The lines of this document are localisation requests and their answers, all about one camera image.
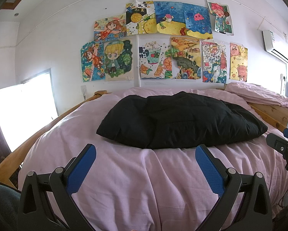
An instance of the screw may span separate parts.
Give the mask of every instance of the screw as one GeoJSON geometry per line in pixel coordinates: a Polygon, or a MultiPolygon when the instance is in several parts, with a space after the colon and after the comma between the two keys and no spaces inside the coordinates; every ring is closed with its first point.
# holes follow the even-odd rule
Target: screw
{"type": "Polygon", "coordinates": [[[27,173],[28,176],[32,176],[33,174],[34,174],[34,171],[32,170],[27,173]]]}
{"type": "Polygon", "coordinates": [[[63,168],[62,167],[58,167],[58,168],[55,169],[55,172],[57,174],[60,174],[61,172],[63,172],[63,168]]]}
{"type": "Polygon", "coordinates": [[[262,177],[263,177],[263,174],[260,173],[260,172],[257,172],[257,173],[256,173],[256,176],[259,177],[259,178],[262,178],[262,177]]]}
{"type": "Polygon", "coordinates": [[[236,174],[236,170],[235,170],[234,168],[232,168],[232,167],[228,169],[228,172],[229,172],[230,174],[232,174],[232,175],[233,175],[233,174],[236,174]]]}

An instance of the wooden bedpost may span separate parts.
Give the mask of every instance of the wooden bedpost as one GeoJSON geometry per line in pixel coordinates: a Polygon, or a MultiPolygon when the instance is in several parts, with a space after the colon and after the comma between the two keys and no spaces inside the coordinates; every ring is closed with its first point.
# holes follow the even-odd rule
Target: wooden bedpost
{"type": "Polygon", "coordinates": [[[88,98],[87,100],[79,103],[78,105],[74,106],[73,108],[69,109],[48,125],[43,127],[41,130],[37,131],[33,134],[30,138],[28,138],[24,143],[22,143],[14,152],[9,154],[1,163],[0,163],[0,182],[3,182],[9,186],[14,187],[14,185],[10,182],[9,178],[11,175],[17,170],[17,168],[22,164],[24,161],[27,153],[34,145],[34,143],[42,136],[45,132],[49,131],[54,125],[56,125],[61,119],[68,116],[70,113],[75,111],[78,107],[80,107],[83,103],[95,100],[102,95],[107,94],[106,90],[100,90],[95,92],[95,95],[88,98]]]}

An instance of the colorful drawing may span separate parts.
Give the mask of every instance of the colorful drawing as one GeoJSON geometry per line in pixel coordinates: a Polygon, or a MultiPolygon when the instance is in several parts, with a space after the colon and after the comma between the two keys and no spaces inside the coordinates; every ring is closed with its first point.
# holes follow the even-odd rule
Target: colorful drawing
{"type": "Polygon", "coordinates": [[[234,43],[230,43],[231,73],[230,79],[247,81],[248,76],[248,49],[234,43]]]}
{"type": "Polygon", "coordinates": [[[81,49],[81,65],[84,82],[104,79],[103,43],[86,43],[81,49]]]}
{"type": "Polygon", "coordinates": [[[185,36],[186,24],[181,2],[154,2],[159,33],[185,36]]]}
{"type": "Polygon", "coordinates": [[[104,43],[105,80],[133,80],[132,44],[130,40],[115,40],[104,43]]]}
{"type": "Polygon", "coordinates": [[[95,21],[94,41],[112,41],[126,37],[126,14],[95,21]]]}
{"type": "Polygon", "coordinates": [[[226,83],[227,61],[226,47],[215,42],[202,41],[203,82],[226,83]]]}
{"type": "Polygon", "coordinates": [[[222,34],[233,36],[233,23],[228,6],[211,2],[208,2],[208,6],[210,9],[210,13],[216,16],[214,30],[222,34]]]}
{"type": "Polygon", "coordinates": [[[212,39],[209,11],[206,7],[183,3],[188,36],[212,39]]]}
{"type": "Polygon", "coordinates": [[[127,35],[157,32],[156,13],[153,1],[126,4],[127,35]]]}
{"type": "Polygon", "coordinates": [[[171,46],[156,40],[139,47],[141,78],[172,78],[171,46]]]}
{"type": "Polygon", "coordinates": [[[176,79],[200,79],[200,39],[171,37],[171,45],[172,58],[179,68],[176,79]]]}

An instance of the air conditioner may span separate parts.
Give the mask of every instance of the air conditioner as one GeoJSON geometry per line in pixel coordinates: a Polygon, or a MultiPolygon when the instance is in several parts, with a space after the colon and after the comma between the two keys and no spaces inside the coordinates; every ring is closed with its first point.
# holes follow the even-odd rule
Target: air conditioner
{"type": "Polygon", "coordinates": [[[270,30],[263,30],[264,48],[281,61],[288,63],[288,44],[270,30]]]}

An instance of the wall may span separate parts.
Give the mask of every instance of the wall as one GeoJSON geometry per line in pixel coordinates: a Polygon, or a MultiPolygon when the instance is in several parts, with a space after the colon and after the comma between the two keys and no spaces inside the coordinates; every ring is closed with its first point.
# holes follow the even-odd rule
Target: wall
{"type": "Polygon", "coordinates": [[[16,48],[9,46],[17,43],[18,27],[18,22],[0,22],[0,89],[16,84],[16,48]]]}
{"type": "MultiPolygon", "coordinates": [[[[16,48],[16,81],[20,82],[36,73],[51,68],[59,114],[83,100],[80,90],[81,85],[87,86],[87,96],[91,96],[97,90],[115,91],[138,86],[138,80],[136,79],[137,69],[135,69],[134,81],[93,81],[83,83],[80,68],[80,49],[85,43],[92,41],[94,21],[124,13],[125,4],[134,0],[83,0],[60,11],[39,25],[50,15],[75,1],[78,0],[44,0],[21,21],[17,39],[19,44],[16,48]]],[[[207,6],[206,0],[173,1],[207,6]]],[[[264,51],[261,30],[270,29],[278,35],[281,35],[281,33],[268,22],[262,22],[262,17],[239,3],[232,0],[209,1],[228,4],[234,24],[234,36],[225,36],[213,32],[214,39],[227,44],[231,41],[247,47],[249,51],[248,82],[279,91],[281,87],[280,74],[286,73],[285,65],[264,51]]],[[[237,1],[265,16],[288,36],[288,24],[265,0],[237,1]]],[[[211,22],[214,27],[213,16],[211,16],[211,22]]],[[[140,36],[141,41],[154,38],[162,38],[169,41],[170,37],[163,34],[140,36]]],[[[133,36],[130,39],[136,46],[136,37],[133,36]]],[[[133,52],[134,65],[136,66],[136,48],[133,49],[133,52]]],[[[220,85],[204,84],[201,80],[142,80],[141,86],[204,89],[215,88],[220,85]]]]}

